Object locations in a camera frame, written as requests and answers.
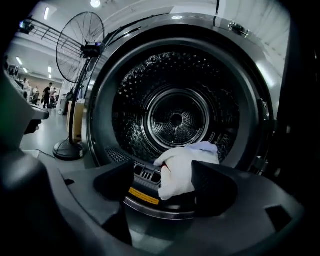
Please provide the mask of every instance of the fan base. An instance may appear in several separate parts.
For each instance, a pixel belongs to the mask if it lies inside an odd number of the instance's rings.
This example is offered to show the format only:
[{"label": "fan base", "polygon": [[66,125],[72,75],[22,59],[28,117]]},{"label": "fan base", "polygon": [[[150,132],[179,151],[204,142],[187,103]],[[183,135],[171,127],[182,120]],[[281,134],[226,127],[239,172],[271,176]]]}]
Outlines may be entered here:
[{"label": "fan base", "polygon": [[53,155],[63,161],[78,160],[85,153],[86,151],[80,143],[70,144],[69,140],[61,140],[53,148]]}]

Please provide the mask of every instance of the blue cloth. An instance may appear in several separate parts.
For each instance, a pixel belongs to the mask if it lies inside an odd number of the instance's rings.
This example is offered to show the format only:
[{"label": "blue cloth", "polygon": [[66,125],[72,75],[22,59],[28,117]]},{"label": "blue cloth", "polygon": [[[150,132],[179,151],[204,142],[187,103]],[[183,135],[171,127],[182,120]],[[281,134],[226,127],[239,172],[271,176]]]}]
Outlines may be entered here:
[{"label": "blue cloth", "polygon": [[201,141],[195,144],[190,144],[185,146],[186,149],[192,149],[192,150],[203,150],[203,151],[208,151],[213,154],[218,153],[218,148],[216,145],[211,144],[208,141]]}]

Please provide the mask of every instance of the round ceiling light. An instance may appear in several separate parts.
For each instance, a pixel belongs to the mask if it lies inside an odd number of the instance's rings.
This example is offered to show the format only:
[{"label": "round ceiling light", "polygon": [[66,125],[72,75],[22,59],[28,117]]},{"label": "round ceiling light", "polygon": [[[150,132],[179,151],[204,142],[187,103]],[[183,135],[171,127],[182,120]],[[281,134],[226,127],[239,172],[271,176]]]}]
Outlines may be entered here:
[{"label": "round ceiling light", "polygon": [[101,2],[100,2],[100,0],[91,0],[90,4],[93,8],[98,8],[100,6]]},{"label": "round ceiling light", "polygon": [[177,16],[173,16],[171,19],[173,19],[173,20],[180,20],[180,19],[182,19],[182,18],[183,18],[182,16],[177,15]]}]

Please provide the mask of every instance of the dryer drum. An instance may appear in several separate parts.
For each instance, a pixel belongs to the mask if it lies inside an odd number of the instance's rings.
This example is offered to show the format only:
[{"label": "dryer drum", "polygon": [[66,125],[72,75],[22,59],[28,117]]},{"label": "dryer drum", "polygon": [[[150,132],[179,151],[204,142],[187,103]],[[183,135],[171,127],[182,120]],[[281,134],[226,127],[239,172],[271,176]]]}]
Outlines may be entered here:
[{"label": "dryer drum", "polygon": [[143,57],[114,97],[112,124],[121,148],[149,162],[171,148],[209,141],[223,161],[239,127],[237,85],[225,65],[192,47]]}]

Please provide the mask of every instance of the washing machine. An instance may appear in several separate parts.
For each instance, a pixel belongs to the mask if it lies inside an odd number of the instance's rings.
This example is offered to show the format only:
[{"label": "washing machine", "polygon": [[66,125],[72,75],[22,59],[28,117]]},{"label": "washing machine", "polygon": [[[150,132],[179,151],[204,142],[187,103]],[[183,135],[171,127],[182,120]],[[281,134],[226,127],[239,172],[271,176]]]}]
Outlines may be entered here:
[{"label": "washing machine", "polygon": [[282,78],[254,34],[216,16],[180,13],[137,21],[105,43],[82,137],[89,167],[134,160],[128,206],[156,218],[194,217],[194,195],[158,196],[153,162],[172,148],[208,141],[223,166],[263,171]]}]

